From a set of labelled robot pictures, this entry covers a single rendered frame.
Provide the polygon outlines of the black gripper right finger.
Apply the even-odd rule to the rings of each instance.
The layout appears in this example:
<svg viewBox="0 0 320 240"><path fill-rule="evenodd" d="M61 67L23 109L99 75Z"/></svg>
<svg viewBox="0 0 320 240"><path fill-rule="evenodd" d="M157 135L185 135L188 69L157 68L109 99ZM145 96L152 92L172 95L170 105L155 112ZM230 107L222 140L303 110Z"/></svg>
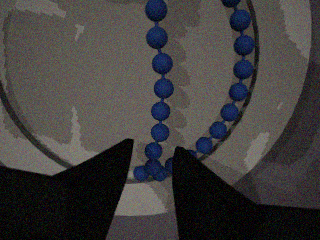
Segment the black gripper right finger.
<svg viewBox="0 0 320 240"><path fill-rule="evenodd" d="M320 209L257 205L179 146L172 186L179 240L320 240Z"/></svg>

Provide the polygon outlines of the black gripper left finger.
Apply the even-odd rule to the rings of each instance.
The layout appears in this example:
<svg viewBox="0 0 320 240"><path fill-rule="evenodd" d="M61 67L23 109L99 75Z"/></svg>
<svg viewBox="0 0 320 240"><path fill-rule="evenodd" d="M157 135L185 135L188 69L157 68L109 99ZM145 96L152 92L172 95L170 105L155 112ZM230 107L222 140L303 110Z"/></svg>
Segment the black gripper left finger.
<svg viewBox="0 0 320 240"><path fill-rule="evenodd" d="M0 227L51 240L106 240L133 144L127 138L55 175L0 166Z"/></svg>

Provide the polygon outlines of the grey round bead board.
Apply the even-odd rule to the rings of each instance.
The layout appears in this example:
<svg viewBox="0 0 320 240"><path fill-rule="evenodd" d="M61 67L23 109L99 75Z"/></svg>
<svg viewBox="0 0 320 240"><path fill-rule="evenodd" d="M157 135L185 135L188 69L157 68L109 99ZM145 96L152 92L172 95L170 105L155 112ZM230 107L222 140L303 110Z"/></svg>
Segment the grey round bead board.
<svg viewBox="0 0 320 240"><path fill-rule="evenodd" d="M145 147L159 121L151 114L161 101L161 79L146 42L155 22L149 0L0 0L0 161L17 170L55 175L125 139L133 139L118 216L176 211L172 174L163 181L133 175L150 160ZM241 36L230 26L234 8L221 0L164 0L158 22L172 61L165 74L174 85L164 99L162 121L169 137L158 142L165 167L176 146L196 149L239 83L234 49ZM236 101L238 118L225 121L226 135L212 138L198 160L230 186L270 151L285 129L303 89L311 48L309 0L241 0L251 15L243 30L255 42L245 55L253 74L243 79L246 99Z"/></svg>

